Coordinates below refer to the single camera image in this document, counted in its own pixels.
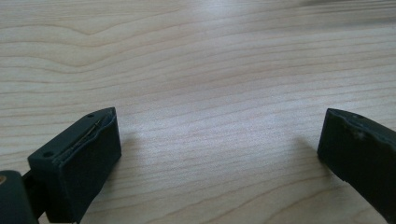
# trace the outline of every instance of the light wood tabletop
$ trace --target light wood tabletop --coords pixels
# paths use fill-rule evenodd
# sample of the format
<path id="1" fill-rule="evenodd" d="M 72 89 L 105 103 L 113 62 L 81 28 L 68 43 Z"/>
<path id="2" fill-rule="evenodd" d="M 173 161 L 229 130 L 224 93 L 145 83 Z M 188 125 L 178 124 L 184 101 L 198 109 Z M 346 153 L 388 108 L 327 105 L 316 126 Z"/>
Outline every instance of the light wood tabletop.
<path id="1" fill-rule="evenodd" d="M 82 224 L 385 223 L 317 147 L 328 107 L 396 130 L 395 75 L 393 0 L 5 0 L 0 168 L 115 106 Z"/>

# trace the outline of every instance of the screw hole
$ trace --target screw hole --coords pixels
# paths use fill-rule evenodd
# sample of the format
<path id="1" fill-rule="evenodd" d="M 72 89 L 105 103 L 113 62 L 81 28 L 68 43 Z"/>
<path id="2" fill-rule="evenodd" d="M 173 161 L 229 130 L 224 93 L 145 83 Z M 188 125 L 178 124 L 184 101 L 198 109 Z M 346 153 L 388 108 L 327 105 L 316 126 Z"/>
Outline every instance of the screw hole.
<path id="1" fill-rule="evenodd" d="M 0 175 L 0 185 L 2 185 L 4 182 L 6 182 L 7 177 L 5 175 Z"/>
<path id="2" fill-rule="evenodd" d="M 364 119 L 364 116 L 361 116 L 361 115 L 354 115 L 353 118 L 354 118 L 354 119 Z"/>
<path id="3" fill-rule="evenodd" d="M 53 152 L 46 152 L 46 153 L 43 154 L 43 157 L 45 157 L 45 158 L 48 158 L 48 157 L 51 157 L 51 156 L 53 156 Z"/>

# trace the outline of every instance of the black object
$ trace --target black object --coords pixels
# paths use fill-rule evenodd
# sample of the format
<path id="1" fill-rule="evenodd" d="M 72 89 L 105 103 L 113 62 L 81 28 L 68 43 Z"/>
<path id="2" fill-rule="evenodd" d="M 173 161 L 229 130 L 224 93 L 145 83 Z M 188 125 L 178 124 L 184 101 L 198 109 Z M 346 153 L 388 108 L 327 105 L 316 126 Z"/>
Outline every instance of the black object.
<path id="1" fill-rule="evenodd" d="M 396 132 L 350 112 L 328 109 L 318 157 L 396 223 Z"/>
<path id="2" fill-rule="evenodd" d="M 0 172 L 0 223 L 37 223 L 44 212 L 50 222 L 80 222 L 120 156 L 115 108 L 84 116 L 29 156 L 23 178 Z"/>

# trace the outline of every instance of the black plastic part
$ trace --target black plastic part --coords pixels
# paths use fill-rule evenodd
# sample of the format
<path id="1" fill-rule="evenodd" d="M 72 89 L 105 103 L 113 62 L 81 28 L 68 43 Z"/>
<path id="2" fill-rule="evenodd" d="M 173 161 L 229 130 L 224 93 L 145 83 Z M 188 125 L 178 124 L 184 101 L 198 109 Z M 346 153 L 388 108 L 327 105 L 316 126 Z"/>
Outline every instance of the black plastic part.
<path id="1" fill-rule="evenodd" d="M 37 224 L 20 173 L 0 172 L 0 223 Z"/>
<path id="2" fill-rule="evenodd" d="M 396 132 L 361 115 L 328 109 L 318 157 L 388 223 L 396 223 Z"/>
<path id="3" fill-rule="evenodd" d="M 29 156 L 31 176 L 48 195 L 49 221 L 80 222 L 120 156 L 114 107 L 84 116 Z"/>

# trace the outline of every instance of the wood grain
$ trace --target wood grain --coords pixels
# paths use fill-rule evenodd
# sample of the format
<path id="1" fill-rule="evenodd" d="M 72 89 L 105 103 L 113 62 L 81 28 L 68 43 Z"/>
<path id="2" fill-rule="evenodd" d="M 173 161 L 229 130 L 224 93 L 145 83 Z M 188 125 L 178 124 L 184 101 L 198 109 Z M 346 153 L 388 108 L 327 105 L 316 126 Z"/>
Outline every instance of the wood grain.
<path id="1" fill-rule="evenodd" d="M 328 107 L 396 129 L 395 37 L 391 0 L 2 1 L 0 167 L 115 106 L 82 223 L 385 223 L 316 148 Z"/>

